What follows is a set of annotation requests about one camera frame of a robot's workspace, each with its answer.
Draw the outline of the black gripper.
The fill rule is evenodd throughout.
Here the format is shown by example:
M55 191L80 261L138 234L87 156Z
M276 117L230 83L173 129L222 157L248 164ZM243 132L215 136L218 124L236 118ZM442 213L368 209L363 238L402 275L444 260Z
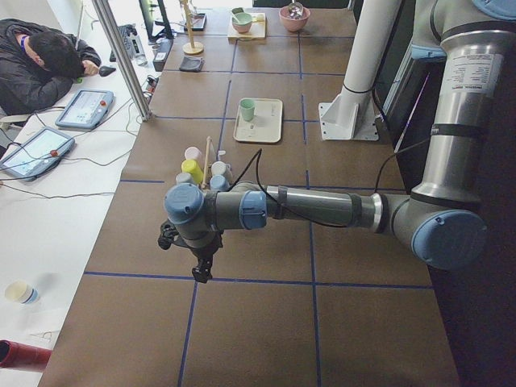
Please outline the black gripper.
M211 240L205 242L200 247L190 247L190 251L198 259L198 264L192 268L192 275L196 282L207 283L213 277L211 268L214 254L223 247L221 233L211 233Z

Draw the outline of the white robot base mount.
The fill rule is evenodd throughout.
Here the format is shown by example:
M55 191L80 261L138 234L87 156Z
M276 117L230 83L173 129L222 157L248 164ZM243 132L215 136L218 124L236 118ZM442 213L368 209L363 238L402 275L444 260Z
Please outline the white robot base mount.
M332 102L318 105L322 139L379 139L372 90L401 3L363 2L342 89Z

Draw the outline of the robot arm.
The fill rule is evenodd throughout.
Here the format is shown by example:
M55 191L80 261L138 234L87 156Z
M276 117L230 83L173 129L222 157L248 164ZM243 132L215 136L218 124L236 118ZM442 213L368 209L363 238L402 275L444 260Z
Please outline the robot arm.
M494 92L514 45L512 1L417 2L412 56L444 59L445 68L422 181L409 194L360 196L238 182L223 191L203 191L182 183L166 193L168 218L159 246L188 248L198 260L193 277L205 283L224 231L290 218L368 228L394 236L434 268L464 267L487 239L473 186Z

